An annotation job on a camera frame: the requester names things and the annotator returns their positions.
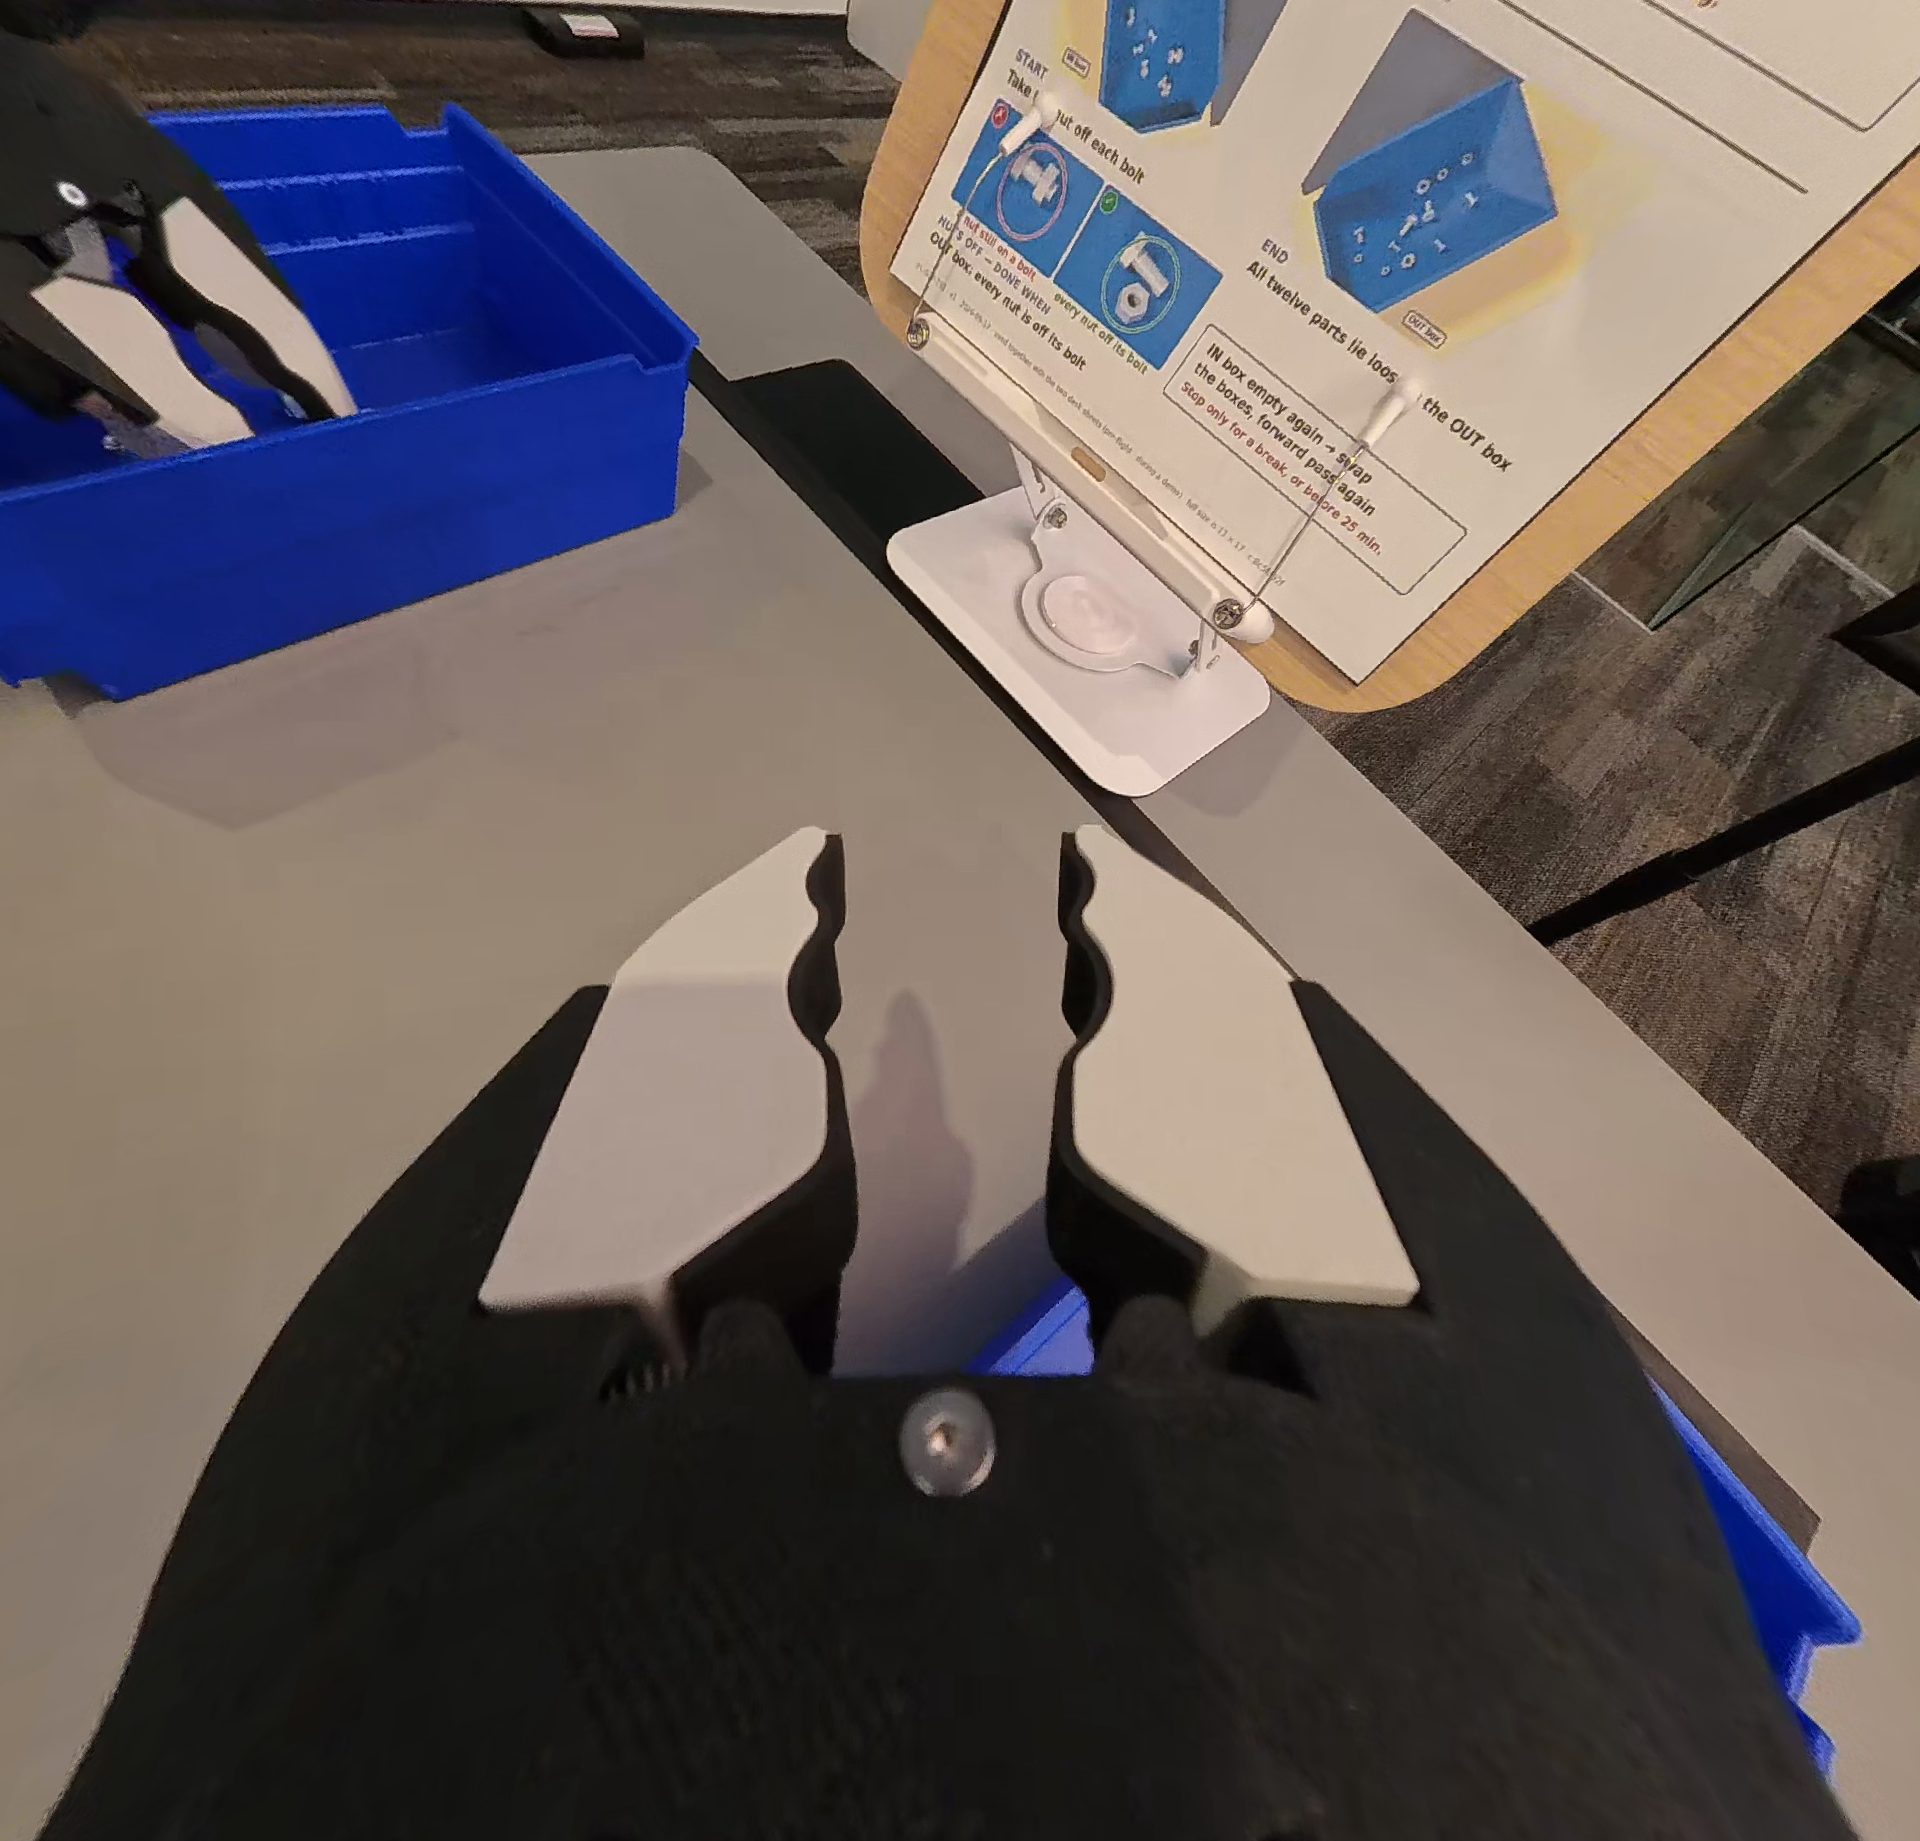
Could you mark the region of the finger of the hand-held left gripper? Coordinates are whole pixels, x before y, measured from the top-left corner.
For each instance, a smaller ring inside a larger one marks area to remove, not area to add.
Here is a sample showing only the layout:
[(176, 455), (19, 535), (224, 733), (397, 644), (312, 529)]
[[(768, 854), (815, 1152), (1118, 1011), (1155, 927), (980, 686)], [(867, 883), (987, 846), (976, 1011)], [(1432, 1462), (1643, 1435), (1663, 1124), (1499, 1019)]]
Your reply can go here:
[(133, 286), (193, 334), (230, 374), (275, 389), (303, 419), (359, 412), (339, 365), (258, 248), (238, 244), (204, 206), (146, 206), (127, 259)]
[(239, 410), (207, 388), (158, 316), (131, 292), (64, 275), (30, 292), (30, 347), (46, 402), (99, 425), (158, 426), (180, 450), (253, 440)]

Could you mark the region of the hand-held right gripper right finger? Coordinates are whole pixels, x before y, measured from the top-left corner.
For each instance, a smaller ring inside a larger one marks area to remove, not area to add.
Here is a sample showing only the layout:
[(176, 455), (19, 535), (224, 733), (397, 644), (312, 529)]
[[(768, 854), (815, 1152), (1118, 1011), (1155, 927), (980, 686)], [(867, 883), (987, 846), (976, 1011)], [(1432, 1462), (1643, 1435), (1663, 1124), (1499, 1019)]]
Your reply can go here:
[(1103, 826), (1061, 849), (1045, 1239), (1092, 1339), (1138, 1299), (1203, 1339), (1267, 1303), (1403, 1310), (1418, 1277), (1316, 1044), (1304, 980)]

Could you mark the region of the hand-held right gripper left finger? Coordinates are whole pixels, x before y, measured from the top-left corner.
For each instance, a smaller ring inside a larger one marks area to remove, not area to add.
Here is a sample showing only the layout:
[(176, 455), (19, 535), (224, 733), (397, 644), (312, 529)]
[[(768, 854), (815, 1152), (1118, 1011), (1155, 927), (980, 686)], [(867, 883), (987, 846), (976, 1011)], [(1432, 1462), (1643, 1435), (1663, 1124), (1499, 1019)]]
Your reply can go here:
[(831, 1029), (844, 846), (801, 827), (618, 969), (477, 1300), (614, 1305), (678, 1362), (759, 1300), (831, 1368), (856, 1176)]

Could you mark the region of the blue plastic bin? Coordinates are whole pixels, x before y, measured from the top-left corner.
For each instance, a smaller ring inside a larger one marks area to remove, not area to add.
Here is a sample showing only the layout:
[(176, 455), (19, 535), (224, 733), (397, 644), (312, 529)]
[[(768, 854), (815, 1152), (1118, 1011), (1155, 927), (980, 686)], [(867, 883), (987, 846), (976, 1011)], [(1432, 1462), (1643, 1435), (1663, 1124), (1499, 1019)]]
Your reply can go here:
[(142, 461), (1, 401), (1, 675), (142, 697), (674, 509), (696, 336), (447, 106), (157, 115), (249, 218), (359, 412)]
[[(970, 1368), (972, 1374), (1065, 1377), (1091, 1374), (1092, 1361), (1087, 1299), (1073, 1283), (1061, 1281), (996, 1333)], [(1650, 1384), (1705, 1490), (1771, 1677), (1799, 1725), (1814, 1767), (1829, 1779), (1836, 1745), (1801, 1701), (1814, 1656), (1829, 1645), (1856, 1645), (1861, 1639), (1860, 1615), (1814, 1569), (1807, 1543), (1760, 1500), (1655, 1374)]]

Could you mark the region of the white board stand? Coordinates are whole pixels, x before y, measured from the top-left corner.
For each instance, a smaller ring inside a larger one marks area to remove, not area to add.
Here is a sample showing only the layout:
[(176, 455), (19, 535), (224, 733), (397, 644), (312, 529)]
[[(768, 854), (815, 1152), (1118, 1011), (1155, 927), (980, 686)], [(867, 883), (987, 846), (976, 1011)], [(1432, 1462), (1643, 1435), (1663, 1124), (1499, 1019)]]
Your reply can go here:
[(1148, 797), (1256, 724), (1259, 671), (1087, 507), (1020, 485), (888, 539), (888, 563), (1100, 788)]

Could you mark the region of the black pole stand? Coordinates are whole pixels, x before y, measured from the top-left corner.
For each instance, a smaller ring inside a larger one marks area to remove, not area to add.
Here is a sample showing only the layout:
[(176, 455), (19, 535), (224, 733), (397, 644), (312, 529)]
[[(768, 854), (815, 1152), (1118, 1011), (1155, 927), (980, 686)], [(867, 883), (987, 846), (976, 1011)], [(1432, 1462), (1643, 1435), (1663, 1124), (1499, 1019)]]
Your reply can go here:
[(1718, 868), (1771, 849), (1810, 827), (1893, 792), (1918, 778), (1918, 739), (1908, 739), (1760, 815), (1723, 827), (1691, 846), (1663, 853), (1620, 873), (1591, 893), (1549, 911), (1527, 926), (1542, 944), (1565, 942), (1589, 927), (1684, 893)]

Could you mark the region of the wooden display board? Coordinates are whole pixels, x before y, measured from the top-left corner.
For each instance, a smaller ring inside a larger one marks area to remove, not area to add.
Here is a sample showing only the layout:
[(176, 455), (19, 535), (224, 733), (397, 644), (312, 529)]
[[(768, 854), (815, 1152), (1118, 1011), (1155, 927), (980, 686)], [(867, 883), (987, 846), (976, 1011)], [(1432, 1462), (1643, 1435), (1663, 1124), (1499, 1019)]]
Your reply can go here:
[[(940, 143), (961, 120), (964, 81), (987, 71), (993, 34), (1014, 0), (931, 0), (900, 98), (885, 124), (859, 210), (859, 264), (882, 325), (944, 377), (976, 413), (1045, 476), (1065, 463), (1070, 495), (1116, 509), (1125, 538), (1170, 543), (1170, 522), (1147, 522), (1120, 487), (1118, 459), (1070, 429), (1033, 438), (1009, 388), (993, 388), (980, 360), (937, 343), (930, 308), (893, 270), (910, 216), (931, 185)], [(1827, 236), (1749, 299), (1716, 339), (1639, 408), (1572, 480), (1509, 538), (1486, 565), (1429, 613), (1371, 673), (1357, 677), (1281, 614), (1275, 634), (1242, 638), (1241, 652), (1288, 701), (1339, 713), (1370, 713), (1444, 686), (1523, 613), (1572, 574), (1601, 544), (1782, 389), (1845, 328), (1915, 275), (1918, 158), (1904, 153)]]

